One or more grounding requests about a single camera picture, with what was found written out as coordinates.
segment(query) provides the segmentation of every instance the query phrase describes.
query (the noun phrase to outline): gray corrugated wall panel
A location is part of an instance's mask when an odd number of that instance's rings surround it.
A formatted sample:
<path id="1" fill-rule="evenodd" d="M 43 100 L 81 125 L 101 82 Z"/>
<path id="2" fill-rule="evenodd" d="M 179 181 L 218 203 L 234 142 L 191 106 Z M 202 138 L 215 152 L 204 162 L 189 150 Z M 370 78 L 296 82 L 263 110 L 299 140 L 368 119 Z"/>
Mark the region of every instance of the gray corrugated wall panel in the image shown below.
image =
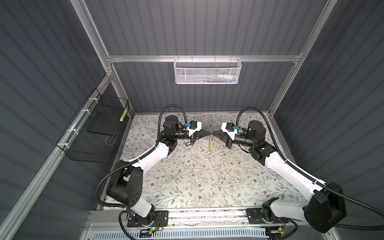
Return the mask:
<path id="1" fill-rule="evenodd" d="M 176 84 L 172 63 L 114 63 L 135 112 L 161 112 L 167 104 L 185 111 L 266 110 L 291 63 L 243 63 L 238 84 Z"/>
<path id="2" fill-rule="evenodd" d="M 110 55 L 297 54 L 325 0 L 86 0 Z"/>
<path id="3" fill-rule="evenodd" d="M 69 1 L 1 1 L 0 39 L 2 222 L 105 71 Z M 109 168 L 64 158 L 14 239 L 78 238 Z"/>
<path id="4" fill-rule="evenodd" d="M 300 167 L 381 210 L 383 12 L 383 1 L 339 1 L 275 114 Z M 346 206 L 347 218 L 341 223 L 382 221 L 359 206 Z M 343 239 L 379 234 L 338 232 Z"/>

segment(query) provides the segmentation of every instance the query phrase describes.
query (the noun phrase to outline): items in basket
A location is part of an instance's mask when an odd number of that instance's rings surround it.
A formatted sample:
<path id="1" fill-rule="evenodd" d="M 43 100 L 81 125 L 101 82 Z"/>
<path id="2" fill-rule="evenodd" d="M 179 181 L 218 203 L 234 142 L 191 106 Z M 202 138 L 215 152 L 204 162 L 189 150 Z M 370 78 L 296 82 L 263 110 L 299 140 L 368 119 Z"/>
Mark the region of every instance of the items in basket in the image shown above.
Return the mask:
<path id="1" fill-rule="evenodd" d="M 207 78 L 197 78 L 196 81 L 200 83 L 235 83 L 237 81 L 237 76 L 221 74 L 217 76 L 207 76 Z"/>

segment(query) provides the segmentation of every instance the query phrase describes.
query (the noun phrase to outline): yellow object in basket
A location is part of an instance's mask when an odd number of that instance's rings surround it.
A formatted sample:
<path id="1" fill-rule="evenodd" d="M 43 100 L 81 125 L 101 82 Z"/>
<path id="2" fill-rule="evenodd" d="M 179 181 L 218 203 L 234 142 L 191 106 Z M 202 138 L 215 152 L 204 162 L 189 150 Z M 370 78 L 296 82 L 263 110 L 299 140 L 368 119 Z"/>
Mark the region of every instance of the yellow object in basket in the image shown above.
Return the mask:
<path id="1" fill-rule="evenodd" d="M 127 112 L 128 112 L 128 108 L 125 108 L 124 112 L 121 115 L 120 122 L 122 122 L 124 120 L 124 117 L 125 117 L 125 115 L 127 115 Z"/>

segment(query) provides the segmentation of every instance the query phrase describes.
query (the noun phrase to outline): white bracket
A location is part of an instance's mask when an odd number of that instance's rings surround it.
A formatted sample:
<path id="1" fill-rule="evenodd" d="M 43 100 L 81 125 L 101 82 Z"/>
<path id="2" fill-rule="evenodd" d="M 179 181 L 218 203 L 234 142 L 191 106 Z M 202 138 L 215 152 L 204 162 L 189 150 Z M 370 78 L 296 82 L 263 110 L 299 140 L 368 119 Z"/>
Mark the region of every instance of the white bracket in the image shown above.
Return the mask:
<path id="1" fill-rule="evenodd" d="M 308 206 L 309 201 L 290 201 L 275 200 L 271 203 L 271 210 L 276 217 L 288 217 L 306 222 L 304 216 L 304 206 Z"/>
<path id="2" fill-rule="evenodd" d="M 222 125 L 221 125 L 221 130 L 223 131 L 223 132 L 226 132 L 227 134 L 228 134 L 228 136 L 230 136 L 230 138 L 232 139 L 232 140 L 234 140 L 235 139 L 235 135 L 237 134 L 237 129 L 234 129 L 233 130 L 233 132 L 230 132 L 230 131 L 228 131 L 227 129 L 225 129 L 225 127 L 227 126 L 227 123 L 226 122 L 224 122 Z"/>
<path id="3" fill-rule="evenodd" d="M 197 128 L 196 129 L 190 129 L 189 127 L 187 127 L 189 137 L 192 136 L 192 134 L 194 134 L 196 131 L 200 131 L 201 127 L 202 127 L 201 122 L 197 122 Z"/>

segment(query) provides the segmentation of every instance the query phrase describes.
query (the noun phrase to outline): black wire mesh basket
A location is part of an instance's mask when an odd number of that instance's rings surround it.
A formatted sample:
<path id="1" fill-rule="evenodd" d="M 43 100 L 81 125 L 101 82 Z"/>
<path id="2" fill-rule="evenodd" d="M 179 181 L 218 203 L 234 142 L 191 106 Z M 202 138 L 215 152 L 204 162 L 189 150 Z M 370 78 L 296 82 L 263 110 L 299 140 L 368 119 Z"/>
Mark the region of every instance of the black wire mesh basket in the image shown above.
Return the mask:
<path id="1" fill-rule="evenodd" d="M 71 129 L 65 143 L 57 146 L 74 161 L 108 163 L 112 151 L 118 147 L 118 135 L 128 121 L 128 100 L 99 94 L 87 110 L 81 110 L 79 122 Z"/>

